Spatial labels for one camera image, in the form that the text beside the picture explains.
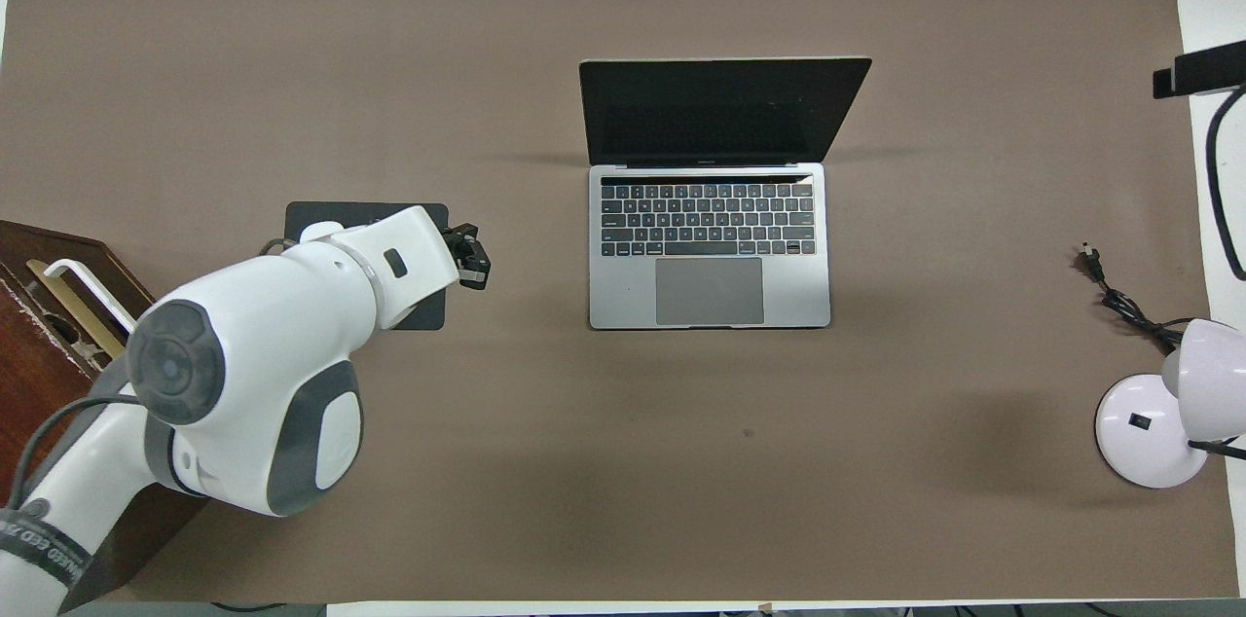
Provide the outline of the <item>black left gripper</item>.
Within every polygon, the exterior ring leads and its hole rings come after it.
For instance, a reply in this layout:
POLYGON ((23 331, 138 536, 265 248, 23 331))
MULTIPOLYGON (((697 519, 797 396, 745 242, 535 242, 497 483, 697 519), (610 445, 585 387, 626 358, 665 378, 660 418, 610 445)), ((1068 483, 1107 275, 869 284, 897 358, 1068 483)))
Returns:
POLYGON ((440 231, 451 259, 454 259, 461 285, 472 290, 485 290, 493 262, 490 261, 478 238, 478 227, 464 223, 440 231))

